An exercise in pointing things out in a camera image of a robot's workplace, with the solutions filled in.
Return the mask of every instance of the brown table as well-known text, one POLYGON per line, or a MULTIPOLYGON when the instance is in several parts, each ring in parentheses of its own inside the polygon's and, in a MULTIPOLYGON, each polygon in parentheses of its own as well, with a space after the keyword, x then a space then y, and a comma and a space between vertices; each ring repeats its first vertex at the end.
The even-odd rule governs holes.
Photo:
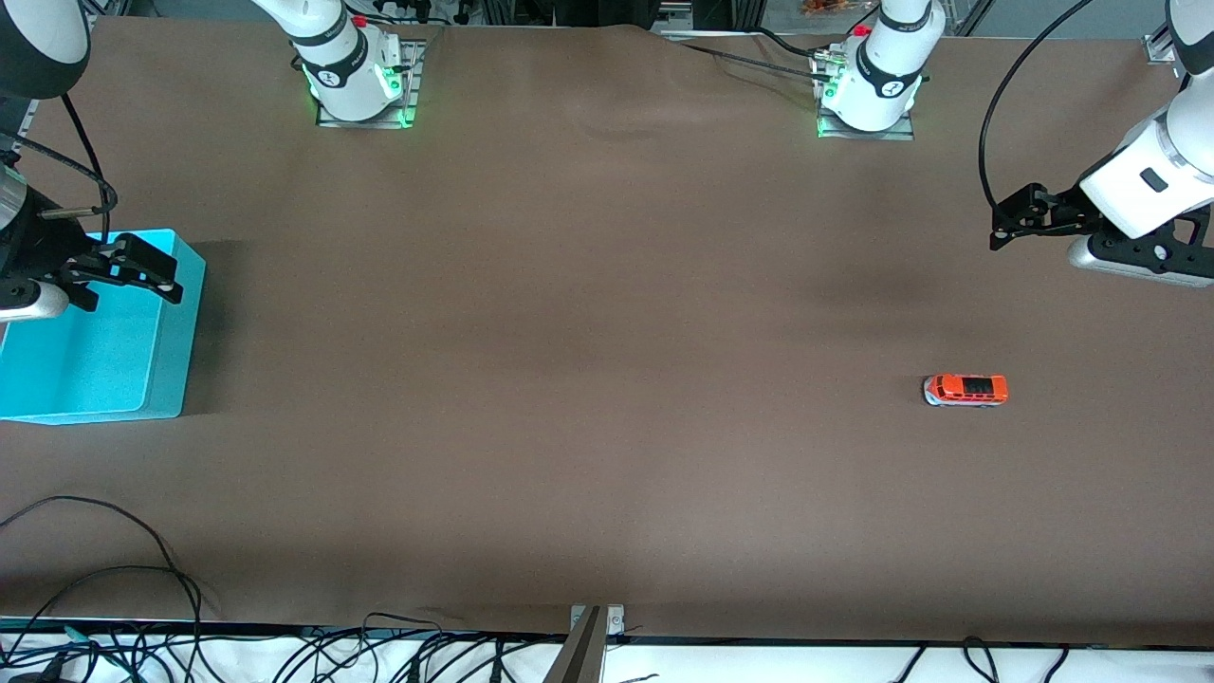
MULTIPOLYGON (((333 131, 272 24, 103 21, 73 95, 115 227, 210 264, 187 415, 0 425, 4 508, 130 507, 226 620, 603 599, 639 633, 1214 644, 1210 294, 987 251, 976 135, 1022 45, 943 41, 895 143, 637 29, 448 29, 414 130, 333 131), (1011 402, 929 409, 935 372, 1011 402)), ((1068 186, 1175 86, 1133 42, 1043 46, 997 190, 1068 186)), ((83 156, 55 102, 32 135, 83 156)), ((0 548, 8 614, 154 558, 89 510, 0 548)), ((186 609, 140 577, 59 614, 186 609)))

